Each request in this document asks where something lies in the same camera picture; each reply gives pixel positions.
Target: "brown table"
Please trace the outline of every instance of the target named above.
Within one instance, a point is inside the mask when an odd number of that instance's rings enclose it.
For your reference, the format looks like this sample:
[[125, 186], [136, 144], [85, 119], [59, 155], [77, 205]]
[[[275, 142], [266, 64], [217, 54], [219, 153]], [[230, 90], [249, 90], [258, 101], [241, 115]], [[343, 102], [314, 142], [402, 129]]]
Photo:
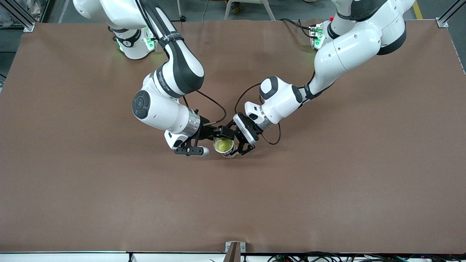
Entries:
[[[223, 159], [176, 156], [132, 115], [163, 52], [131, 61], [104, 24], [37, 24], [0, 95], [0, 250], [216, 251], [242, 240], [254, 252], [463, 253], [466, 77], [446, 29], [407, 26], [400, 50], [284, 119], [277, 146]], [[283, 22], [177, 27], [228, 119], [266, 77], [300, 86], [312, 75], [308, 39]]]

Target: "gray floor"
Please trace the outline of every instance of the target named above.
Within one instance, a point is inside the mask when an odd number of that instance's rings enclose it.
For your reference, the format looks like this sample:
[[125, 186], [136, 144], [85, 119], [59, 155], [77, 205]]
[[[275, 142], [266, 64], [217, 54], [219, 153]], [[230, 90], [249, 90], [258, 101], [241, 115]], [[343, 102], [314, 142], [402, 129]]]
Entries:
[[[418, 0], [424, 18], [434, 18], [443, 13], [455, 0]], [[202, 13], [206, 9], [207, 1], [204, 0], [180, 0], [182, 14], [187, 17], [187, 21], [202, 21]], [[164, 8], [168, 16], [178, 19], [178, 8], [175, 0], [159, 0], [158, 3]], [[277, 19], [289, 18], [292, 20], [309, 20], [313, 18], [327, 19], [335, 14], [335, 6], [330, 0], [319, 0], [315, 3], [305, 3], [301, 0], [269, 0], [270, 7]], [[269, 16], [263, 5], [242, 4], [243, 10], [240, 14], [230, 15], [230, 19], [248, 20], [269, 20]], [[204, 20], [222, 20], [225, 15], [225, 2], [209, 1]], [[404, 15], [405, 19], [416, 19], [413, 9]], [[460, 10], [449, 21], [450, 33], [460, 57], [466, 61], [466, 7]], [[73, 7], [72, 0], [56, 0], [52, 6], [52, 12], [47, 22], [51, 23], [89, 23], [90, 21], [82, 17]], [[14, 52], [19, 46], [22, 31], [0, 30], [0, 52]], [[7, 75], [14, 54], [0, 53], [0, 73]]]

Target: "person's foot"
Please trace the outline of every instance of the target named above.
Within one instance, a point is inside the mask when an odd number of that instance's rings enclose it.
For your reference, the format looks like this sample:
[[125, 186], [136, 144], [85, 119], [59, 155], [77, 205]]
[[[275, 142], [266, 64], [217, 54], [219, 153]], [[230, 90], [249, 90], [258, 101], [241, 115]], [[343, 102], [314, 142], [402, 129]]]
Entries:
[[230, 14], [238, 14], [241, 11], [241, 3], [234, 2], [230, 7]]

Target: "white cable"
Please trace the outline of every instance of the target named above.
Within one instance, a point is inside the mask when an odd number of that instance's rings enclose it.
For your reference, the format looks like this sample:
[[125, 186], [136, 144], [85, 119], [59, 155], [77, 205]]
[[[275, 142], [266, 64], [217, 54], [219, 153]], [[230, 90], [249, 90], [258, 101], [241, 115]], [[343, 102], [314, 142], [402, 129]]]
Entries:
[[209, 5], [209, 0], [207, 0], [206, 2], [206, 9], [204, 10], [204, 12], [202, 13], [202, 21], [204, 22], [204, 15], [206, 14], [206, 11], [207, 11], [207, 6]]

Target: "white chair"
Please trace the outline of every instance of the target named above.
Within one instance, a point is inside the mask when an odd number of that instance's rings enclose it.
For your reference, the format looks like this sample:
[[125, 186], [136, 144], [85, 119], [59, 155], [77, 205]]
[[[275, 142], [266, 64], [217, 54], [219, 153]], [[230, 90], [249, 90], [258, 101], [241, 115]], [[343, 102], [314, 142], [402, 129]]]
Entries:
[[228, 15], [230, 14], [230, 7], [232, 6], [232, 3], [234, 2], [263, 4], [265, 6], [265, 10], [267, 10], [268, 16], [270, 16], [270, 20], [275, 21], [274, 13], [272, 13], [272, 10], [270, 9], [270, 6], [268, 5], [268, 0], [229, 0], [228, 4], [226, 5], [224, 20], [228, 19]]

